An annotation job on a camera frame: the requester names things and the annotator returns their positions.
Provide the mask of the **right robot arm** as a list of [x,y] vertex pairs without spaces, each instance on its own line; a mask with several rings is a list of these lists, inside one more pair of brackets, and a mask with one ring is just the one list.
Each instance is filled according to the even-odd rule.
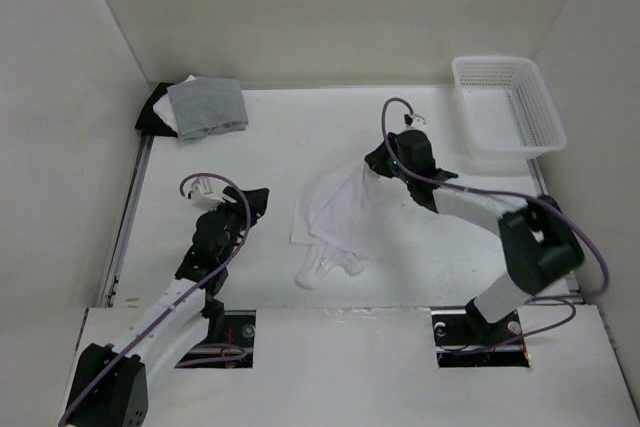
[[365,163],[375,174],[398,178],[413,201],[439,215],[456,217],[495,235],[506,270],[465,305],[466,335],[482,345],[497,339],[507,317],[584,262],[572,229],[558,218],[549,196],[504,200],[474,194],[437,166],[431,142],[422,131],[388,133]]

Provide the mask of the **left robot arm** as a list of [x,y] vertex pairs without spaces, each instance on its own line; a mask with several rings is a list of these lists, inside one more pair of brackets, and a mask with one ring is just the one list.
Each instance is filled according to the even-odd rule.
[[77,359],[62,426],[140,426],[154,387],[198,342],[224,334],[217,295],[228,267],[265,215],[269,190],[228,184],[196,221],[191,245],[159,298],[116,340],[89,344]]

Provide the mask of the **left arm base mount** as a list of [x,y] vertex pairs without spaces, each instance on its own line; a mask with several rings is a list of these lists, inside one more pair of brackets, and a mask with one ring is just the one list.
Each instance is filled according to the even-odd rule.
[[181,369],[250,369],[253,367],[256,338],[256,311],[226,311],[222,320],[209,329],[178,362]]

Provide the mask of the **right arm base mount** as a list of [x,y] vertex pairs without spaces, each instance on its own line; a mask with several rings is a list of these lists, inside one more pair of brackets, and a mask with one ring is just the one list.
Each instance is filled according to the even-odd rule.
[[440,368],[528,368],[525,342],[506,341],[522,334],[517,312],[489,327],[472,327],[460,309],[433,310],[431,321]]

